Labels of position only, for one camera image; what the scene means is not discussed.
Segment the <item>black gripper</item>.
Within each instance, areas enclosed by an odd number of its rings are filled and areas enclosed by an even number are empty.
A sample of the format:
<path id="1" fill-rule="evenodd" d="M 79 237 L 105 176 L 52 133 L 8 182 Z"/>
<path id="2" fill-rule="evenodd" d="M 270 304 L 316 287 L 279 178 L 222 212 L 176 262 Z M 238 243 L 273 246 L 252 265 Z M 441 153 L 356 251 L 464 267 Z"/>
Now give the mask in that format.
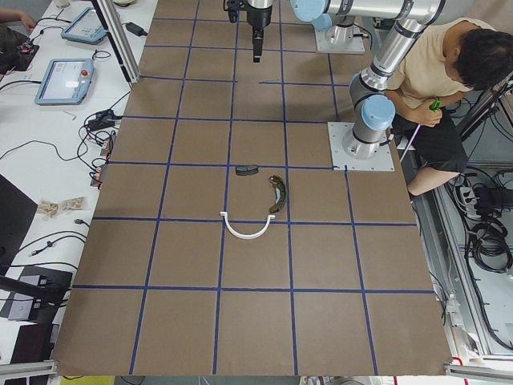
<path id="1" fill-rule="evenodd" d="M 270 24 L 273 10 L 273 0 L 247 0 L 247 22 L 252 27 L 252 60 L 261 61 L 265 33 L 262 28 Z"/>

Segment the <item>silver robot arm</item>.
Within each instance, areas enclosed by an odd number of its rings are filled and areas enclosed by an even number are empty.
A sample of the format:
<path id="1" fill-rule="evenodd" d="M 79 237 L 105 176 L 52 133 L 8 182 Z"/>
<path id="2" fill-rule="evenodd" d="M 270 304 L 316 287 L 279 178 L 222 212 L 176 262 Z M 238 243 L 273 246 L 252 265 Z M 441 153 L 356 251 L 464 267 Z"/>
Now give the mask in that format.
<path id="1" fill-rule="evenodd" d="M 380 147 L 382 133 L 395 116 L 392 101 L 383 95 L 395 72 L 422 32 L 442 13 L 444 1 L 291 1 L 293 12 L 303 22 L 329 14 L 370 16 L 395 21 L 372 63 L 355 75 L 349 86 L 356 122 L 345 135 L 342 147 L 351 157 L 367 160 Z"/>

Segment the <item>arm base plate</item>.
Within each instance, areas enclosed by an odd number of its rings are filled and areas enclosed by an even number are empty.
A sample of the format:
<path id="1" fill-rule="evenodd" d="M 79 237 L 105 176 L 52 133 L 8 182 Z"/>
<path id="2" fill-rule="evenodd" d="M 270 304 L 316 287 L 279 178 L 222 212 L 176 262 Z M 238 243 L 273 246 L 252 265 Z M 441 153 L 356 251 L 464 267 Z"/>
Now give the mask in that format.
<path id="1" fill-rule="evenodd" d="M 328 30 L 315 30 L 317 51 L 328 54 L 363 55 L 365 34 L 355 25 L 333 26 Z"/>
<path id="2" fill-rule="evenodd" d="M 328 137 L 334 171 L 394 172 L 386 131 L 375 143 L 365 144 L 353 134 L 352 122 L 328 122 Z"/>

